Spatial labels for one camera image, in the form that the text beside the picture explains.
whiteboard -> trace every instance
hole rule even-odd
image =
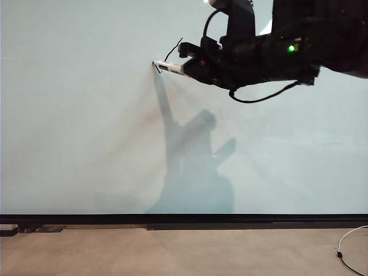
[[[260,33],[272,1],[254,2]],[[181,37],[199,44],[203,1],[1,4],[3,214],[368,213],[367,80],[323,69],[242,105],[152,68]]]

marker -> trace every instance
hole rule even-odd
[[[152,64],[156,65],[157,68],[159,68],[159,69],[169,71],[169,72],[173,72],[173,73],[176,73],[176,74],[182,75],[182,76],[187,76],[188,78],[190,78],[188,75],[183,73],[182,66],[180,66],[180,65],[175,65],[175,64],[171,64],[171,63],[167,63],[167,62],[162,62],[162,61],[159,61],[159,60],[153,61]]]

floor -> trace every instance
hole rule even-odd
[[[348,229],[146,231],[64,230],[1,240],[3,276],[355,275],[336,257]],[[367,230],[342,247],[368,272]]]

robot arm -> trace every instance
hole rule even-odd
[[[274,0],[272,32],[255,35],[250,0],[210,0],[216,9],[201,45],[181,43],[181,73],[236,90],[269,81],[313,85],[321,66],[368,78],[367,0]],[[211,18],[228,15],[220,44],[206,35]]]

white cable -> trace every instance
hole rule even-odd
[[[358,227],[358,228],[355,228],[355,229],[353,229],[353,230],[351,230],[351,231],[347,232],[347,233],[346,233],[346,234],[345,234],[345,235],[340,239],[340,241],[339,241],[338,252],[340,252],[340,246],[341,246],[341,242],[343,241],[343,239],[345,239],[345,237],[346,237],[347,235],[349,235],[350,233],[353,233],[354,231],[359,230],[359,229],[362,229],[362,228],[368,228],[368,225],[360,226],[360,227]]]

